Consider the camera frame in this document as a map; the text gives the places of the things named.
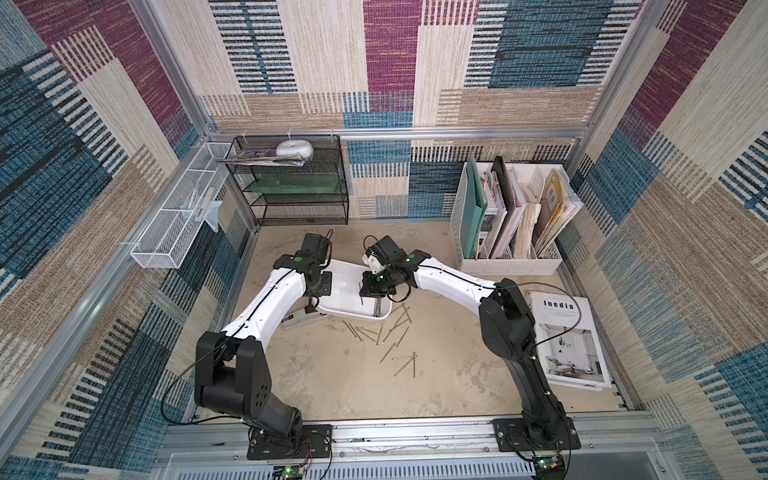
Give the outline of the green tray in shelf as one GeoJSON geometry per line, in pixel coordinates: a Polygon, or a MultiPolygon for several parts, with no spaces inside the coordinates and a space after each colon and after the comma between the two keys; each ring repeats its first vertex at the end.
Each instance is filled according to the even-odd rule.
{"type": "Polygon", "coordinates": [[[335,175],[267,174],[257,177],[245,187],[246,192],[260,194],[334,194],[341,191],[335,175]]]}

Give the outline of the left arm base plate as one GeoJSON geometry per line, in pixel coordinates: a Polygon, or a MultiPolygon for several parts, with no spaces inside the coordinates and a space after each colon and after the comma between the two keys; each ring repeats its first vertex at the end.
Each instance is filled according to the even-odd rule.
{"type": "Polygon", "coordinates": [[[331,424],[303,425],[298,433],[289,436],[251,427],[246,456],[251,461],[329,458],[332,434],[331,424]]]}

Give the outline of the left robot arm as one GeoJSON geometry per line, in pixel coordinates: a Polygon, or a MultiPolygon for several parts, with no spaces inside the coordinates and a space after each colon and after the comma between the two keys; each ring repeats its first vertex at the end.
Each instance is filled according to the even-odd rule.
{"type": "Polygon", "coordinates": [[[331,293],[325,269],[332,253],[331,233],[309,233],[294,254],[274,263],[264,287],[246,309],[220,332],[197,342],[194,400],[197,406],[241,420],[251,443],[292,452],[303,439],[301,412],[272,393],[266,359],[269,342],[288,310],[301,298],[331,293]]]}

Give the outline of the black binder in organizer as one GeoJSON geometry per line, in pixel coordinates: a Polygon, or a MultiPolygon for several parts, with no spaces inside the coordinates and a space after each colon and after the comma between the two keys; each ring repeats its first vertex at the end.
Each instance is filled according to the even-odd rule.
{"type": "Polygon", "coordinates": [[[505,209],[508,213],[512,213],[516,207],[515,194],[510,174],[508,173],[506,164],[501,156],[495,157],[491,166],[491,171],[496,174],[505,209]]]}

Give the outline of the brown envelopes in organizer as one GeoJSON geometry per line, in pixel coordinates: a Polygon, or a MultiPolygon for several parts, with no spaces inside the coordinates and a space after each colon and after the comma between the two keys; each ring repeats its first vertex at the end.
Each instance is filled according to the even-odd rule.
{"type": "Polygon", "coordinates": [[[552,169],[546,176],[540,197],[540,211],[533,230],[533,247],[540,256],[584,207],[567,176],[552,169]]]}

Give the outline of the white Inedia magazine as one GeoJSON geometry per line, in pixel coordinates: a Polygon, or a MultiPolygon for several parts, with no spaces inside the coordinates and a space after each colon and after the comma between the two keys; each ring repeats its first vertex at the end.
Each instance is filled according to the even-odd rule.
{"type": "Polygon", "coordinates": [[[549,383],[602,391],[611,386],[589,301],[531,291],[539,362],[549,383]]]}

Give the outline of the white plastic storage box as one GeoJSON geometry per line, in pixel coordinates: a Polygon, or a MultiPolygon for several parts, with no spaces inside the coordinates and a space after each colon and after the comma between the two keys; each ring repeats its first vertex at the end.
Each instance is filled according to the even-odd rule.
{"type": "Polygon", "coordinates": [[[368,321],[384,320],[391,314],[393,303],[388,298],[381,298],[381,315],[376,318],[373,314],[376,298],[360,295],[363,273],[368,272],[365,266],[332,260],[326,270],[332,273],[331,295],[319,299],[318,311],[368,321]]]}

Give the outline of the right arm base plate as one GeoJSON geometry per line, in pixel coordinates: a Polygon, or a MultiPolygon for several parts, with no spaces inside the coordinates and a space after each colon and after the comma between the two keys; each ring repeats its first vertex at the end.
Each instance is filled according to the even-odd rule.
{"type": "Polygon", "coordinates": [[[540,452],[579,450],[582,447],[573,420],[559,419],[546,427],[534,425],[523,417],[497,418],[492,421],[500,452],[540,452]]]}

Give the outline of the white desktop file organizer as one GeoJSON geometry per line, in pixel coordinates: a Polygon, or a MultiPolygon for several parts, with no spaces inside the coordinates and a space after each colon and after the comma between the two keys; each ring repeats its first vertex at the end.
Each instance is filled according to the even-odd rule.
{"type": "Polygon", "coordinates": [[[507,163],[516,207],[512,213],[505,209],[492,162],[477,162],[487,200],[475,257],[464,259],[460,230],[462,207],[466,194],[466,164],[460,174],[449,228],[456,264],[460,271],[476,275],[552,275],[562,262],[555,240],[543,254],[537,256],[533,247],[533,230],[540,211],[544,180],[552,169],[566,172],[555,164],[507,163]]]}

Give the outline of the steel nail lower pair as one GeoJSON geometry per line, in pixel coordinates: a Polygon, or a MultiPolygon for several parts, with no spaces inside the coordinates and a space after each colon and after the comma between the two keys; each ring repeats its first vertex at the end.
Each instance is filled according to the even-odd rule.
{"type": "Polygon", "coordinates": [[[404,360],[404,363],[394,373],[394,377],[397,377],[399,374],[401,374],[407,368],[411,368],[412,376],[415,377],[416,376],[416,359],[417,358],[418,358],[418,355],[415,352],[413,352],[411,355],[406,356],[406,357],[399,357],[399,360],[404,360]]]}

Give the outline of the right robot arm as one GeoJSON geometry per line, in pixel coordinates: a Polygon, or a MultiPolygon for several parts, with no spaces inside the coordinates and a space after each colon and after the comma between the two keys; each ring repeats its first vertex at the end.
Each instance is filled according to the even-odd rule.
{"type": "Polygon", "coordinates": [[[421,250],[407,253],[389,236],[366,248],[364,263],[370,270],[362,277],[363,297],[385,297],[405,284],[437,293],[478,317],[483,343],[507,365],[522,404],[519,418],[493,422],[501,451],[581,447],[573,421],[542,369],[534,316],[514,281],[473,277],[421,250]]]}

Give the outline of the white round device on shelf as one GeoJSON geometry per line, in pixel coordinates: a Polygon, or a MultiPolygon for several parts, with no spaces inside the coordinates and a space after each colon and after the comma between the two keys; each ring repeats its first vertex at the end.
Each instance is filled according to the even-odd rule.
{"type": "Polygon", "coordinates": [[[279,143],[275,152],[280,158],[310,160],[314,155],[314,147],[307,140],[289,139],[279,143]]]}

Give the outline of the green folder in organizer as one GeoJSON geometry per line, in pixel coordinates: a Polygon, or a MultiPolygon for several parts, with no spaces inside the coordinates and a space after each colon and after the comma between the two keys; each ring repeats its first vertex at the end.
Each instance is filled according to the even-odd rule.
{"type": "Polygon", "coordinates": [[[460,240],[464,259],[475,257],[487,200],[475,157],[466,164],[466,194],[462,207],[460,240]]]}

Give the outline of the magazines on black shelf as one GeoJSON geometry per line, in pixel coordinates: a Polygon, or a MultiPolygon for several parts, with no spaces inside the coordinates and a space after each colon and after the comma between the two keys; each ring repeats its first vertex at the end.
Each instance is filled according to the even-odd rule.
{"type": "Polygon", "coordinates": [[[302,167],[312,159],[313,149],[263,149],[248,148],[239,152],[231,152],[219,163],[239,166],[262,167],[302,167]]]}

